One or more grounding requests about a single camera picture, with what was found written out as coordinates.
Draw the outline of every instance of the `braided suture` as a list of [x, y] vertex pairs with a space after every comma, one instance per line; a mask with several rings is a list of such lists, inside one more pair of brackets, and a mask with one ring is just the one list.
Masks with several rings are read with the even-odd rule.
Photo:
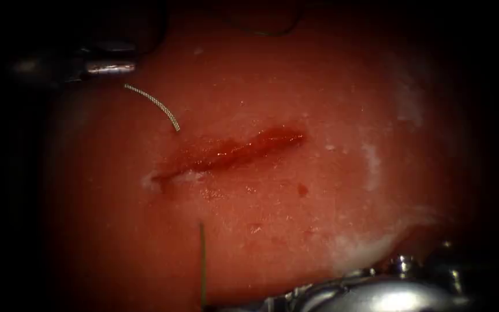
[[148, 98], [151, 102], [153, 102], [155, 105], [157, 105], [167, 115], [167, 117], [173, 123], [173, 126], [176, 129], [176, 131], [180, 130], [180, 126], [178, 125], [178, 122], [174, 118], [173, 113], [171, 113], [170, 110], [165, 105], [163, 105], [163, 103], [161, 103], [159, 100], [157, 100], [153, 96], [147, 94], [146, 92], [144, 92], [144, 91], [142, 91], [142, 90], [140, 90], [138, 88], [132, 87], [128, 83], [124, 84], [124, 87], [127, 88], [127, 89], [129, 89], [129, 90], [132, 90], [132, 91], [134, 91], [134, 92], [136, 92], [138, 94], [141, 94], [141, 95], [145, 96], [146, 98]]

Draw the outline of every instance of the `robotic instrument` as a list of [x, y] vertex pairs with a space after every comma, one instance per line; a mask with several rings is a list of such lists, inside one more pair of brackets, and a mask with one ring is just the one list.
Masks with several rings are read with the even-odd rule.
[[399, 255], [383, 269], [358, 269], [259, 302], [206, 311], [492, 311], [497, 302], [497, 284], [491, 283], [495, 267], [485, 255], [443, 242], [421, 265], [411, 256]]

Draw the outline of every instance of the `blood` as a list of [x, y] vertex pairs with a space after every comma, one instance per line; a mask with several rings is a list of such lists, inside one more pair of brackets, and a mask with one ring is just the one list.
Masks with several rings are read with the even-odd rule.
[[190, 170], [194, 172], [226, 170], [298, 146], [305, 138], [303, 131], [281, 126], [261, 131], [246, 142], [237, 142], [233, 139], [217, 140], [208, 141], [206, 146], [201, 146], [198, 150], [181, 148], [174, 157], [170, 158], [173, 159], [172, 162], [160, 166], [161, 170], [158, 170], [160, 174], [152, 177], [152, 181], [167, 183], [171, 178]]
[[304, 196], [307, 195], [307, 193], [309, 193], [309, 190], [302, 183], [298, 183], [298, 185], [297, 185], [297, 193], [300, 194], [300, 197], [304, 197]]

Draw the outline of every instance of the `white tissue patch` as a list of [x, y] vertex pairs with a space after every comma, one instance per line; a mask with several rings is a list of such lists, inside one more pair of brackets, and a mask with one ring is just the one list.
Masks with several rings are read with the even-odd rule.
[[419, 104], [420, 95], [403, 82], [398, 82], [396, 87], [396, 101], [398, 107], [398, 120], [410, 121], [416, 127], [423, 125], [423, 112]]
[[348, 235], [337, 236], [331, 249], [334, 274], [340, 276], [349, 270], [375, 264], [390, 253], [395, 238], [395, 233], [386, 234], [377, 240], [349, 238]]
[[361, 149], [365, 154], [367, 160], [367, 181], [365, 183], [365, 190], [374, 191], [380, 184], [380, 166], [381, 160], [377, 156], [377, 147], [374, 145], [362, 143]]
[[206, 173], [205, 172], [196, 172], [193, 170], [188, 170], [183, 174], [180, 174], [173, 178], [173, 182], [194, 182], [198, 181], [202, 178]]
[[152, 171], [150, 172], [149, 174], [143, 176], [141, 178], [141, 187], [144, 189], [144, 190], [149, 190], [149, 191], [152, 191], [152, 192], [161, 192], [161, 186], [159, 185], [159, 183], [153, 181], [153, 178], [157, 175], [157, 172], [156, 171]]
[[423, 125], [423, 88], [417, 79], [428, 82], [431, 80], [431, 70], [427, 61], [418, 60], [417, 57], [389, 56], [391, 76], [395, 84], [395, 100], [397, 105], [397, 119], [410, 121], [416, 127]]

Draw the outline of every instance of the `green suture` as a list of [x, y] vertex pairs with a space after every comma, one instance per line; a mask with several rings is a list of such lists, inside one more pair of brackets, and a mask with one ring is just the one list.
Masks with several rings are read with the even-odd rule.
[[202, 280], [201, 280], [201, 283], [202, 283], [202, 289], [201, 289], [201, 294], [202, 294], [202, 302], [201, 302], [201, 309], [203, 311], [203, 309], [205, 308], [205, 305], [207, 304], [206, 303], [206, 279], [207, 279], [207, 276], [206, 276], [206, 250], [205, 250], [205, 230], [204, 230], [204, 227], [203, 227], [203, 223], [200, 223], [199, 224], [199, 237], [201, 239], [201, 245], [202, 245]]

